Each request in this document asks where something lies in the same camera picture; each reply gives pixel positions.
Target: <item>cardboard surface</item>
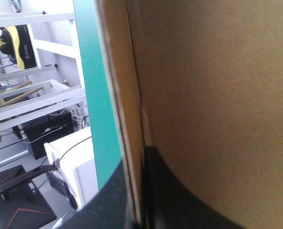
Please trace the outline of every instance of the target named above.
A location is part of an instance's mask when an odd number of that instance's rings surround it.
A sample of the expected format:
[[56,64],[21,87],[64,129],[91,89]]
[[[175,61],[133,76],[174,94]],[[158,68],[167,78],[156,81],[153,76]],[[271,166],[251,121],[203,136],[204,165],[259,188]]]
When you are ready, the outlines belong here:
[[283,0],[128,6],[153,145],[219,213],[283,229]]
[[143,139],[140,119],[138,84],[131,43],[126,1],[98,1],[103,35],[115,100],[119,111],[120,127],[126,150],[126,174],[130,184],[138,222],[141,221],[141,167]]

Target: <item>black foam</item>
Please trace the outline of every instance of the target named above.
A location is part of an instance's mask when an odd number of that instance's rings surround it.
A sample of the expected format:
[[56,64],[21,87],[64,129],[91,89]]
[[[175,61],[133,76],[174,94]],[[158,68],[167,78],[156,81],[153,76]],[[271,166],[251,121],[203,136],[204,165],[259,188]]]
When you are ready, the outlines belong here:
[[145,149],[144,185],[151,229],[242,229],[187,190],[153,146]]

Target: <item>black device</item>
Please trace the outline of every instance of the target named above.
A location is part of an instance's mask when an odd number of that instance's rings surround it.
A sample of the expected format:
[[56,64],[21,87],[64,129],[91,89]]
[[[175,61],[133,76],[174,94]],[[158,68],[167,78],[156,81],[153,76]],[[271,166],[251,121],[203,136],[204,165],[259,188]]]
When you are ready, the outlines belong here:
[[67,182],[60,179],[55,174],[52,174],[52,172],[47,172],[46,174],[47,179],[49,179],[50,186],[66,197],[70,203],[70,206],[77,210],[78,204],[76,203],[73,194],[70,192]]
[[23,124],[28,137],[28,151],[37,160],[46,156],[44,143],[52,142],[73,133],[71,114],[46,115]]
[[54,168],[51,165],[26,173],[22,166],[16,166],[0,172],[0,229],[38,229],[57,219],[31,181]]

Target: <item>black padding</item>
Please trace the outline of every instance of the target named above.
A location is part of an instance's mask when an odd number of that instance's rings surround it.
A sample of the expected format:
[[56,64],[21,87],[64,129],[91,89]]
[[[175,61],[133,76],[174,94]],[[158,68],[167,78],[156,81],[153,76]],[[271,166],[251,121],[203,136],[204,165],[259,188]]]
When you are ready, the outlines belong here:
[[191,194],[152,146],[145,148],[144,185],[150,229],[242,229]]
[[133,229],[122,162],[103,189],[61,229]]

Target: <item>wire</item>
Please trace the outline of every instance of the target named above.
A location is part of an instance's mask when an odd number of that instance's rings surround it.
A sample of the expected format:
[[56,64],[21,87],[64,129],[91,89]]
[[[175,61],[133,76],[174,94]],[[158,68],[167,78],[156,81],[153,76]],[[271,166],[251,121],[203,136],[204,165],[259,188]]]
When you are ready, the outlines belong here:
[[7,135],[11,135],[11,134],[14,134],[15,132],[11,132],[11,133],[8,133],[6,135],[0,135],[0,137],[3,137],[3,136],[7,136]]
[[66,110],[66,107],[62,110],[62,112],[58,113],[58,114],[48,114],[48,115],[52,115],[52,116],[58,116],[58,115],[61,115],[64,111]]
[[45,137],[45,136],[47,136],[47,135],[49,135],[49,134],[51,134],[51,133],[53,133],[53,132],[55,132],[55,131],[58,131],[58,130],[60,130],[60,129],[62,129],[62,128],[63,128],[63,127],[60,127],[60,128],[58,128],[58,129],[56,129],[56,130],[53,130],[53,131],[51,131],[51,132],[49,132],[49,133],[47,133],[47,134],[45,134],[45,135],[43,135],[43,136],[40,136],[39,138],[36,138],[34,141],[25,142],[25,144],[31,144],[31,143],[33,143],[33,142],[36,142],[36,141],[39,140],[40,138]]
[[42,163],[40,164],[40,166],[42,166],[42,165],[45,163],[45,161],[46,161],[47,159],[48,159],[48,157],[46,157],[45,160],[42,161]]
[[77,144],[75,144],[74,146],[70,147],[60,158],[60,160],[58,161],[58,163],[55,165],[55,169],[52,171],[52,173],[47,177],[47,179],[45,179],[45,181],[39,185],[39,187],[37,188],[37,190],[39,190],[49,179],[50,177],[53,175],[53,173],[57,170],[57,167],[59,166],[60,161],[63,159],[63,157],[70,151],[72,150],[74,147],[76,147],[78,144],[81,144],[82,142],[86,141],[87,139],[91,138],[92,136],[85,138],[84,140],[78,142]]
[[12,144],[9,144],[9,145],[7,145],[7,146],[4,146],[4,147],[0,148],[0,150],[1,150],[1,149],[4,149],[4,148],[7,148],[7,147],[9,147],[9,146],[12,146],[12,145],[14,145],[14,144],[17,144],[17,143],[19,143],[19,142],[23,142],[24,140],[27,140],[27,139],[28,139],[28,138],[25,138],[25,139],[23,139],[23,140],[21,140],[21,141],[14,142],[14,143],[12,143]]

